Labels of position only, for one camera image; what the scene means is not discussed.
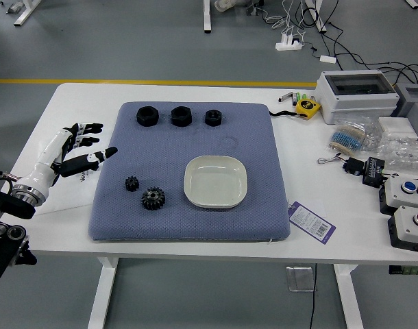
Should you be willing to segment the white black-fingered left robot hand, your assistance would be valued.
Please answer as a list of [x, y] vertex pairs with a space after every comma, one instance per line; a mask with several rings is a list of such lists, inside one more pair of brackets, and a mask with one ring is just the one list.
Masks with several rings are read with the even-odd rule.
[[102, 132], [101, 123], [75, 123], [64, 127], [52, 138], [39, 156], [29, 175], [20, 178], [13, 186], [12, 194], [17, 198], [31, 197], [37, 203], [45, 202], [49, 189], [59, 177], [69, 177], [87, 170], [97, 170], [99, 165], [117, 152], [116, 147], [65, 160], [66, 155], [78, 147], [90, 147], [99, 142], [89, 134]]

